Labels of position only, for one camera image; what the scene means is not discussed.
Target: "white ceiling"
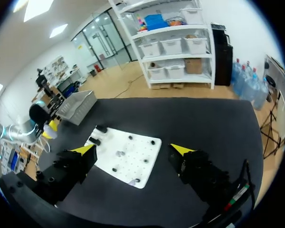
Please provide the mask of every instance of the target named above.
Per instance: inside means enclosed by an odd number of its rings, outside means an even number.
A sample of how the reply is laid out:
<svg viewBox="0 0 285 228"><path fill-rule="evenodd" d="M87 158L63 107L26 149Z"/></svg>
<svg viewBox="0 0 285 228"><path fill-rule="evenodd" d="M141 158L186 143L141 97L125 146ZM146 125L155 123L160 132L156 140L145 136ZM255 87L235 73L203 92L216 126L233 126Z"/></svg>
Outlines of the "white ceiling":
<svg viewBox="0 0 285 228"><path fill-rule="evenodd" d="M10 13L0 28L0 83L6 87L25 65L71 34L107 0L54 0L50 10L23 22L26 7ZM49 38L63 24L66 30Z"/></svg>

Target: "wooden pallet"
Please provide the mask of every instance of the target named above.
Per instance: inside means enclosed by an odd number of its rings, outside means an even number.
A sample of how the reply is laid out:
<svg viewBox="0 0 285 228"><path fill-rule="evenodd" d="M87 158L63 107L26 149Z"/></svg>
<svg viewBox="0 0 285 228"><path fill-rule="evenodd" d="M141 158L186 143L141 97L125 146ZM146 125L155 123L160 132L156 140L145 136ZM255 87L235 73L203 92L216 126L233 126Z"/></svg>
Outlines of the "wooden pallet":
<svg viewBox="0 0 285 228"><path fill-rule="evenodd" d="M174 88L183 88L185 86L185 83L173 83Z"/></svg>
<svg viewBox="0 0 285 228"><path fill-rule="evenodd" d="M169 88L171 88L171 83L158 83L151 85L151 89L169 89Z"/></svg>

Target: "tripod stand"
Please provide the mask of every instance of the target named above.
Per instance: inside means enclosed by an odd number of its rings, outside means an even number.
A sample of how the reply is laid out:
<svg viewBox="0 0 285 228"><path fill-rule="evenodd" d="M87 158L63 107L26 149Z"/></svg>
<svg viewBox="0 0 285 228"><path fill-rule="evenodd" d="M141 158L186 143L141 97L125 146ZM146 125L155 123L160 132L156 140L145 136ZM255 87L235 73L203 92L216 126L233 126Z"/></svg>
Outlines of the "tripod stand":
<svg viewBox="0 0 285 228"><path fill-rule="evenodd" d="M273 106L273 108L270 110L270 113L268 115L268 117L266 118L266 120L264 121L264 123L262 124L262 126L260 127L260 131L263 135L265 135L267 137L267 141L266 141L266 146L265 146L265 149L264 149L264 153L263 153L263 158L266 159L267 157L269 157L271 154L274 154L276 155L276 152L278 151L278 149L280 149L282 146L285 145L285 137L282 139L281 136L280 136L280 133L279 131L275 130L272 128L272 123L273 121L276 121L277 122L277 116L274 115L273 111L275 109L275 107L278 106L278 103L280 101L280 98L281 98L281 92L279 92L279 95L278 95L278 98ZM265 133L263 132L262 130L269 126L269 130L268 130L268 133ZM277 133L279 135L278 139L275 140L273 137L270 136L270 131L273 131L275 133ZM266 149L267 149L267 146L268 146L268 142L269 140L273 141L274 143L276 143L276 147L268 154L265 156L265 153L266 153Z"/></svg>

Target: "wooden floor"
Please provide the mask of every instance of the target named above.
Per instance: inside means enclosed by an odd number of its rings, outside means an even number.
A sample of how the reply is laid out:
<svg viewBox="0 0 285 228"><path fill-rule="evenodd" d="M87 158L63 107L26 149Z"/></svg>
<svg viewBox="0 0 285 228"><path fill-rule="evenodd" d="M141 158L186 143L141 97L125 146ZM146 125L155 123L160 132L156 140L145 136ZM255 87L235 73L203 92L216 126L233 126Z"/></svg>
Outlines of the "wooden floor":
<svg viewBox="0 0 285 228"><path fill-rule="evenodd" d="M215 86L214 90L207 84L186 84L182 89L169 88L152 90L149 89L138 62L115 66L103 70L95 77L89 77L81 86L80 91L94 90L97 98L128 98L128 97L193 97L193 98L225 98L238 99L230 87ZM269 114L273 103L264 105L261 111L256 111L256 117L261 125ZM270 142L268 150L273 150L274 145ZM271 156L264 161L262 185L257 203L262 199L269 188L283 157L282 151L276 156Z"/></svg>

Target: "white pegboard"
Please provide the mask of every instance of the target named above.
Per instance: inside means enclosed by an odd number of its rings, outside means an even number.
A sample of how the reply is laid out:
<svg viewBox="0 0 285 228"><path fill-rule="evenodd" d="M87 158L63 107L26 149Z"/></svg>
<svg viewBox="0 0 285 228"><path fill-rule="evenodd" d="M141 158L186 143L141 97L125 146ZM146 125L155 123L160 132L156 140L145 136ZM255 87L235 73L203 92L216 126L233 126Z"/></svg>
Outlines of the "white pegboard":
<svg viewBox="0 0 285 228"><path fill-rule="evenodd" d="M91 137L101 141L96 147L95 165L127 184L144 188L160 151L161 139L107 129L106 133L97 129L91 133ZM91 144L88 139L85 146Z"/></svg>

